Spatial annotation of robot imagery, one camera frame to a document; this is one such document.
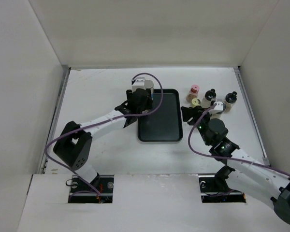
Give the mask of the tall jar silver lid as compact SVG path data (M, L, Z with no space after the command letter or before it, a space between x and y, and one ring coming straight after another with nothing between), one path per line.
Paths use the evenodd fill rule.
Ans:
M154 83L153 81L146 79L145 80L145 88L150 90L151 98L153 99L154 94Z

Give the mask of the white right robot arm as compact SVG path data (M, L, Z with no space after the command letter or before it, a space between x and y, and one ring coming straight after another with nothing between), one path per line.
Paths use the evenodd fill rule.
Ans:
M224 164L215 175L215 187L252 196L290 225L290 174L258 162L228 139L223 121L211 118L211 113L221 108L217 103L208 109L181 107L183 121L197 129L205 145L210 147L207 157Z

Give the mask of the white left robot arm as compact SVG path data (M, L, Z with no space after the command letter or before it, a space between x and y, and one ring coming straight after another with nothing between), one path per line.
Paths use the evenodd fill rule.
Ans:
M126 94L126 101L98 119L81 124L74 121L67 123L61 134L76 132L59 139L54 145L53 152L83 179L82 187L87 192L95 192L100 180L100 175L87 162L92 142L133 124L139 114L152 109L153 100L149 89L128 90Z

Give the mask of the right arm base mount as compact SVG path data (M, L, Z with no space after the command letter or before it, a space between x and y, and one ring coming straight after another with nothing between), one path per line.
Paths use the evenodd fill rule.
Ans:
M234 169L224 166L215 174L198 176L202 203L246 203L245 194L229 188L228 175Z

